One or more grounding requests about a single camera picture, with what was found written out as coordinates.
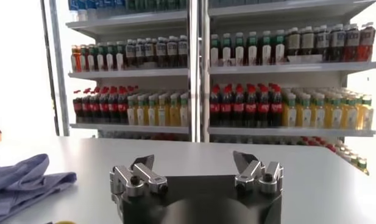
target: blue cloth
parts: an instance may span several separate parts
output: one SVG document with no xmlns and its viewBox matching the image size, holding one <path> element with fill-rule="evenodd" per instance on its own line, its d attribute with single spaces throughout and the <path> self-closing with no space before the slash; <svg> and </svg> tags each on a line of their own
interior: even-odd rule
<svg viewBox="0 0 376 224">
<path fill-rule="evenodd" d="M 40 154 L 14 166 L 0 167 L 0 221 L 77 180 L 73 172 L 43 175 L 48 164 L 47 154 Z"/>
</svg>

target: shelf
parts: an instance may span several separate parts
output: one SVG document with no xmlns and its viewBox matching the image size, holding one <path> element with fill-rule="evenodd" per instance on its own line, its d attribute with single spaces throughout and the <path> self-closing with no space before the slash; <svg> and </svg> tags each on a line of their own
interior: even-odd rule
<svg viewBox="0 0 376 224">
<path fill-rule="evenodd" d="M 187 12 L 137 13 L 106 19 L 66 23 L 67 27 L 96 38 L 100 35 L 154 28 L 186 26 Z"/>
<path fill-rule="evenodd" d="M 227 128 L 209 127 L 212 135 L 249 136 L 319 136 L 319 137 L 373 137 L 372 130 L 315 129 L 315 128 Z"/>
<path fill-rule="evenodd" d="M 329 72 L 345 71 L 348 73 L 375 69 L 376 62 L 343 62 L 343 63 L 318 63 L 298 65 L 267 65 L 267 66 L 233 66 L 233 67 L 212 67 L 209 69 L 211 75 L 223 74 L 265 74 L 265 73 L 286 73 L 286 72 Z"/>
<path fill-rule="evenodd" d="M 188 127 L 134 126 L 120 124 L 70 124 L 70 126 L 71 128 L 98 129 L 104 131 L 189 134 Z"/>
<path fill-rule="evenodd" d="M 259 18 L 257 22 L 276 20 L 304 19 L 304 18 L 345 18 L 351 19 L 362 10 L 369 7 L 376 0 L 293 0 L 272 2 L 265 4 L 239 5 L 210 9 L 208 14 L 212 18 L 230 19 L 235 17 Z"/>
<path fill-rule="evenodd" d="M 110 72 L 74 72 L 68 76 L 77 79 L 103 79 L 103 78 L 124 78 L 124 77 L 161 77 L 161 76 L 188 76 L 189 69 L 144 69 L 144 70 L 124 70 Z"/>
</svg>

